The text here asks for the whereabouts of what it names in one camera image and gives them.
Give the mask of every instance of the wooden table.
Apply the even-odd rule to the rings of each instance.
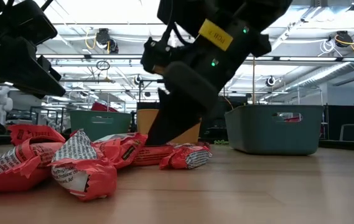
[[[0,194],[0,223],[354,224],[354,151],[249,156],[217,146],[195,170],[121,170],[111,198],[79,202],[54,182]]]

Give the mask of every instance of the snack wrapper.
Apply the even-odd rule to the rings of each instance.
[[[116,169],[83,130],[55,153],[50,166],[52,177],[82,201],[107,197],[116,190]]]
[[[174,152],[161,160],[160,169],[194,169],[205,165],[211,157],[206,145],[183,144],[175,146]]]
[[[63,145],[58,139],[36,137],[0,156],[0,192],[29,190],[51,175],[47,165]]]
[[[143,147],[138,155],[135,157],[132,165],[133,166],[153,166],[159,165],[160,161],[172,154],[174,151],[174,146],[153,146],[153,147]]]
[[[116,169],[129,166],[145,145],[147,135],[139,133],[113,134],[94,142]]]
[[[32,137],[50,137],[57,139],[58,142],[65,142],[65,138],[51,127],[32,124],[15,124],[8,127],[11,131],[11,143],[14,146],[22,144]]]

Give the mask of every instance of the green plant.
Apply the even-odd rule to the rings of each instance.
[[[229,142],[224,140],[216,140],[214,141],[214,144],[225,146],[225,145],[229,145]]]

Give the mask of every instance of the white wall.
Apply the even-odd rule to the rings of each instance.
[[[333,86],[331,84],[320,85],[323,95],[324,105],[340,105],[351,106],[354,105],[354,87]],[[298,105],[298,99],[295,98],[287,103]],[[321,105],[320,92],[315,92],[300,98],[301,105]]]
[[[330,105],[354,105],[354,88],[328,87],[328,103]]]
[[[298,98],[292,100],[291,102],[289,102],[289,104],[298,105],[299,104]],[[322,104],[322,99],[320,97],[320,92],[313,93],[300,98],[300,105],[321,105],[321,104]]]

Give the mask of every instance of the teal storage bin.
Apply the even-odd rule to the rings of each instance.
[[[248,154],[311,155],[318,148],[323,110],[312,105],[240,106],[225,114],[230,146]],[[280,113],[300,114],[295,118],[300,121]]]
[[[131,114],[102,111],[70,111],[72,132],[84,129],[91,141],[96,141],[110,134],[128,133]]]

